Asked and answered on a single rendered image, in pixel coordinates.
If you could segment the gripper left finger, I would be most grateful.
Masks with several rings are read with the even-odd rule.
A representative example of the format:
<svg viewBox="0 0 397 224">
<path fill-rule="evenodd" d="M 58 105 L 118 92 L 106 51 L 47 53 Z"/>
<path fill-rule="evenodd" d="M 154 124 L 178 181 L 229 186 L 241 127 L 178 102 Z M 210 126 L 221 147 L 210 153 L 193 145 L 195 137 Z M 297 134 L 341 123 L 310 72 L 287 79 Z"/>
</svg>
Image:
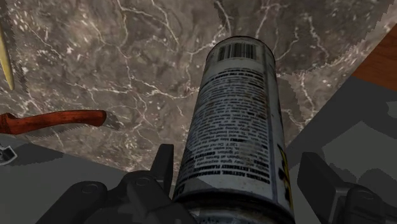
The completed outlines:
<svg viewBox="0 0 397 224">
<path fill-rule="evenodd" d="M 129 172 L 111 190 L 98 181 L 70 186 L 36 224 L 196 224 L 171 201 L 174 146 L 161 144 L 148 171 Z"/>
</svg>

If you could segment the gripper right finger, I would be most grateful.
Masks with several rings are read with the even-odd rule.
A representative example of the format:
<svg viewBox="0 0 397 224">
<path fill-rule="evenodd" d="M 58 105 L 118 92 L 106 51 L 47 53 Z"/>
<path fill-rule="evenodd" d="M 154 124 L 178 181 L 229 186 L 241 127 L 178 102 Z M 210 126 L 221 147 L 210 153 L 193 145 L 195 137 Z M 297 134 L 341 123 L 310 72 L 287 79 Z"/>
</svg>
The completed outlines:
<svg viewBox="0 0 397 224">
<path fill-rule="evenodd" d="M 343 181 L 316 153 L 302 154 L 297 184 L 321 224 L 386 224 L 383 200 Z"/>
</svg>

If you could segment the white spray can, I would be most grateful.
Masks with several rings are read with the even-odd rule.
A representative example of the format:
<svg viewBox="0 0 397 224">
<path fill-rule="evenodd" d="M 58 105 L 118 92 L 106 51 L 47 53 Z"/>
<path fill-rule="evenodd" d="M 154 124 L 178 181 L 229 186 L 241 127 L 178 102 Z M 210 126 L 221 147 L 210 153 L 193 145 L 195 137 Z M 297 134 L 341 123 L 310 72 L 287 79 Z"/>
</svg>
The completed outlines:
<svg viewBox="0 0 397 224">
<path fill-rule="evenodd" d="M 197 224 L 295 224 L 275 58 L 233 36 L 209 52 L 174 189 Z"/>
</svg>

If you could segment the small grey metal object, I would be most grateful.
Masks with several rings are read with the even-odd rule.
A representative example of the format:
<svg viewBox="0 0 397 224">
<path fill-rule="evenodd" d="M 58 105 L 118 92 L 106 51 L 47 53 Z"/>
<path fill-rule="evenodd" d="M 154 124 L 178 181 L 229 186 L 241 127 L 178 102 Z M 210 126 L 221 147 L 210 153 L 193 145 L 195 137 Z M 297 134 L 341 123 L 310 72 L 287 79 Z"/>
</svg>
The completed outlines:
<svg viewBox="0 0 397 224">
<path fill-rule="evenodd" d="M 0 145 L 0 165 L 7 165 L 17 158 L 17 154 L 11 146 Z"/>
</svg>

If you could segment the yellow pointed stick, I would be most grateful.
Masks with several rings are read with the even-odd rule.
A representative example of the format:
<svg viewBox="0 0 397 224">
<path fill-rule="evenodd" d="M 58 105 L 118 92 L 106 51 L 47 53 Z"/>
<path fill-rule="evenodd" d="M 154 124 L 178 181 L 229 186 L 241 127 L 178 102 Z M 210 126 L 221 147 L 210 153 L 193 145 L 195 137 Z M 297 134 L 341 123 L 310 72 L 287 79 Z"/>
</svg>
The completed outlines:
<svg viewBox="0 0 397 224">
<path fill-rule="evenodd" d="M 6 47 L 6 40 L 3 28 L 0 24 L 0 65 L 3 69 L 4 76 L 10 90 L 15 89 L 15 80 L 13 76 L 12 65 L 10 62 L 10 56 Z"/>
</svg>

